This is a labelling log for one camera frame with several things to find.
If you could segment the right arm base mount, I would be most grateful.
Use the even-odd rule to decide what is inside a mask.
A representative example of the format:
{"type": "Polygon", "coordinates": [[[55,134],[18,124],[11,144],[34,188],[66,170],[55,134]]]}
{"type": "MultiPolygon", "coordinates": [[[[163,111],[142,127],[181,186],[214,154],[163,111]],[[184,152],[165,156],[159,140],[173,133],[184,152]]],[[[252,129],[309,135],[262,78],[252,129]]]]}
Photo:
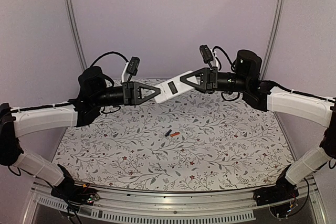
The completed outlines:
{"type": "Polygon", "coordinates": [[[261,187],[253,191],[253,199],[257,206],[269,205],[276,202],[289,200],[299,196],[296,186],[292,184],[279,184],[261,187]]]}

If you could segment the dark purple AAA battery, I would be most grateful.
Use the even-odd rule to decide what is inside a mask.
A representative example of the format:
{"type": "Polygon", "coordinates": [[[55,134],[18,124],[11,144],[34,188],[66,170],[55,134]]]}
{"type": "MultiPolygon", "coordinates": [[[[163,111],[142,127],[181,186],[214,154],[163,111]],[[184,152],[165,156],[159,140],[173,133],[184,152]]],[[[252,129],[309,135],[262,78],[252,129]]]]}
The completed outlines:
{"type": "Polygon", "coordinates": [[[168,130],[168,131],[165,133],[165,137],[169,136],[171,132],[172,132],[172,130],[168,130]]]}

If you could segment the orange AAA battery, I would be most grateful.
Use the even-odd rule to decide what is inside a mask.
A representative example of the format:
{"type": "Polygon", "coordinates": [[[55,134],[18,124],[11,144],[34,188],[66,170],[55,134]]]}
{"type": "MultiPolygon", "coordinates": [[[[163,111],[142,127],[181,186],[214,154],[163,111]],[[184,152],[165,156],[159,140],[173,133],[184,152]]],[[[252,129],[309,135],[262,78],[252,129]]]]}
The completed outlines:
{"type": "Polygon", "coordinates": [[[179,135],[180,133],[179,132],[175,132],[175,133],[173,133],[173,134],[170,134],[170,137],[174,137],[174,136],[177,136],[177,135],[179,135]]]}

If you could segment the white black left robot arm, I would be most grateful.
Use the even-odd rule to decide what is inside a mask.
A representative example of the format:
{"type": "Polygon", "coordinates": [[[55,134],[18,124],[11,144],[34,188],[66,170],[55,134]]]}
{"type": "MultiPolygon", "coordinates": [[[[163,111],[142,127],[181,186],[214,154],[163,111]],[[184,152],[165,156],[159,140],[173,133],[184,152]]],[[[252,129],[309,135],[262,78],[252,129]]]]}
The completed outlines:
{"type": "Polygon", "coordinates": [[[23,150],[19,138],[44,130],[88,126],[101,115],[102,108],[140,105],[153,99],[161,93],[159,88],[131,80],[137,74],[139,63],[138,57],[126,60],[122,84],[115,86],[94,61],[78,78],[78,96],[67,102],[28,108],[1,104],[1,165],[25,171],[57,186],[58,192],[67,200],[75,199],[78,188],[66,180],[71,176],[65,169],[23,150]]]}

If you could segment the white remote control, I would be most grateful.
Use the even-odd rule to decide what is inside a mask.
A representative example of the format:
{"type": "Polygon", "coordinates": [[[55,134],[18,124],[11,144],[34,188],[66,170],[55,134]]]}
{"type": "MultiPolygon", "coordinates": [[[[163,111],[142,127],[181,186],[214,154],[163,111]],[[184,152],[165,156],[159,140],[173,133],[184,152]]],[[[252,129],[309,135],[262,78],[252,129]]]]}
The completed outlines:
{"type": "Polygon", "coordinates": [[[160,94],[154,97],[156,103],[160,104],[172,98],[176,98],[179,95],[182,95],[186,92],[193,90],[194,88],[190,85],[184,84],[180,81],[180,77],[192,73],[192,70],[189,70],[185,73],[182,73],[172,79],[163,81],[157,85],[156,88],[160,89],[160,94]]]}

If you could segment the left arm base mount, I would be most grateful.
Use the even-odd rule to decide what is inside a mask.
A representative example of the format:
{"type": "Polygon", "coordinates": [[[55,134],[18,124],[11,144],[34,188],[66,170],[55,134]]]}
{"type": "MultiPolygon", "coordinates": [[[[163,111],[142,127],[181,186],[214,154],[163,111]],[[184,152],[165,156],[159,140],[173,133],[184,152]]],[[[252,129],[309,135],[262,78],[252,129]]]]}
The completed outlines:
{"type": "Polygon", "coordinates": [[[89,183],[76,185],[65,180],[52,188],[51,195],[76,205],[93,205],[100,199],[98,191],[91,188],[89,183]]]}

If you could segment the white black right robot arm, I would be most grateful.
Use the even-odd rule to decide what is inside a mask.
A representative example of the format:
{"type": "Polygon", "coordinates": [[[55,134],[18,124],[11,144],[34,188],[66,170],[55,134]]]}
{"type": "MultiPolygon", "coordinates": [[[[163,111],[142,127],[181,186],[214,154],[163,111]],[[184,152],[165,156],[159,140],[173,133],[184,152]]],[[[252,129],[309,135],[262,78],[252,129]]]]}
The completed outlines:
{"type": "Polygon", "coordinates": [[[253,109],[297,116],[326,128],[319,146],[287,166],[278,177],[271,190],[276,201],[284,200],[297,183],[335,158],[334,98],[290,90],[274,81],[260,80],[262,59],[250,50],[237,52],[236,60],[231,63],[231,72],[220,72],[211,65],[214,51],[206,45],[200,46],[200,53],[208,67],[181,76],[182,83],[201,93],[241,93],[243,100],[253,109]]]}

